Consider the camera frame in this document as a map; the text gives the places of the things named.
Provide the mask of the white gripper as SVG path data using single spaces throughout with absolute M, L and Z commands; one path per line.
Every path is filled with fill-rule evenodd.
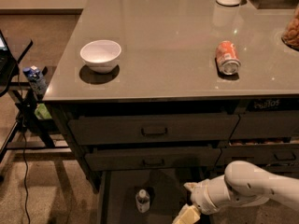
M 184 188 L 191 193 L 193 205 L 185 204 L 172 224 L 195 224 L 200 220 L 201 213 L 215 214 L 223 207 L 234 206 L 236 203 L 235 193 L 229 189 L 223 175 L 198 183 L 187 182 Z

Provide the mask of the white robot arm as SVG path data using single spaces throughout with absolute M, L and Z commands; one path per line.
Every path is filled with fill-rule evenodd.
M 247 161 L 232 161 L 224 174 L 198 183 L 187 182 L 192 205 L 185 204 L 172 224 L 195 224 L 224 207 L 248 207 L 274 200 L 299 210 L 299 180 L 275 175 Z

